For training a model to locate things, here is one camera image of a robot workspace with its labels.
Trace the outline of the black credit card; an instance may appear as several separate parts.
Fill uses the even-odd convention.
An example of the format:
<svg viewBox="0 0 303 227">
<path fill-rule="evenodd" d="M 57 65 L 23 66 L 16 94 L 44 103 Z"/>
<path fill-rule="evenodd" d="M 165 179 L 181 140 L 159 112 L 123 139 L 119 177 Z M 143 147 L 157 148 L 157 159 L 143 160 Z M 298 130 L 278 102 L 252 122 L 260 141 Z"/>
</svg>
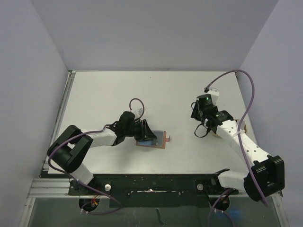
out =
<svg viewBox="0 0 303 227">
<path fill-rule="evenodd" d="M 157 138 L 152 141 L 152 145 L 157 147 L 162 147 L 164 140 L 164 131 L 153 131 L 153 133 Z"/>
</svg>

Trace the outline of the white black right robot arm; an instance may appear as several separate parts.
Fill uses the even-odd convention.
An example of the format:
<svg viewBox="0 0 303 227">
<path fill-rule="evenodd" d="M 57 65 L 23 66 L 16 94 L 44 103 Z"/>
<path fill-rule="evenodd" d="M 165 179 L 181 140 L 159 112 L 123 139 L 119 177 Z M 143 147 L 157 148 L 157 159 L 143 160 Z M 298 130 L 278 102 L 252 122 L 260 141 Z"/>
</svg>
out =
<svg viewBox="0 0 303 227">
<path fill-rule="evenodd" d="M 285 164 L 280 156 L 272 156 L 260 148 L 239 127 L 227 111 L 219 111 L 211 94 L 200 95 L 193 103 L 191 118 L 200 122 L 206 132 L 223 139 L 246 164 L 248 171 L 227 170 L 211 181 L 211 189 L 222 193 L 227 188 L 245 191 L 254 201 L 275 194 L 285 188 Z"/>
</svg>

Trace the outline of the brown leather card holder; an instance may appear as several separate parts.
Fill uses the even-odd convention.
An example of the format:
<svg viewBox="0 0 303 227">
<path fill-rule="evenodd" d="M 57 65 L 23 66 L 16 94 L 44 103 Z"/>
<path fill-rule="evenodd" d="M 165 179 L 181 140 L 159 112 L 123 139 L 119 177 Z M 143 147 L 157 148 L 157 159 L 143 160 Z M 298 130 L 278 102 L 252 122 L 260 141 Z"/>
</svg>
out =
<svg viewBox="0 0 303 227">
<path fill-rule="evenodd" d="M 137 141 L 136 146 L 146 147 L 146 148 L 159 148 L 165 149 L 166 144 L 170 142 L 171 136 L 167 134 L 166 131 L 152 131 L 156 136 L 154 140 L 146 140 L 146 141 Z"/>
</svg>

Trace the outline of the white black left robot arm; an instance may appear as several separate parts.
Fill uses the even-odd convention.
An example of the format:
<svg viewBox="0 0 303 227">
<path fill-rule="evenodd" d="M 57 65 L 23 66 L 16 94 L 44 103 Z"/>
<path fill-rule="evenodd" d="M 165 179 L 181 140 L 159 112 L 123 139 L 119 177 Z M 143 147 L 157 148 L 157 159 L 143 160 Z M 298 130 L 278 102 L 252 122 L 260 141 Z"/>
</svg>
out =
<svg viewBox="0 0 303 227">
<path fill-rule="evenodd" d="M 145 119 L 136 119 L 134 113 L 125 111 L 118 121 L 106 124 L 101 130 L 83 132 L 75 125 L 68 126 L 47 151 L 49 166 L 70 175 L 80 182 L 79 188 L 85 194 L 92 194 L 97 183 L 93 173 L 83 164 L 88 150 L 116 146 L 126 137 L 133 137 L 137 142 L 157 139 Z"/>
</svg>

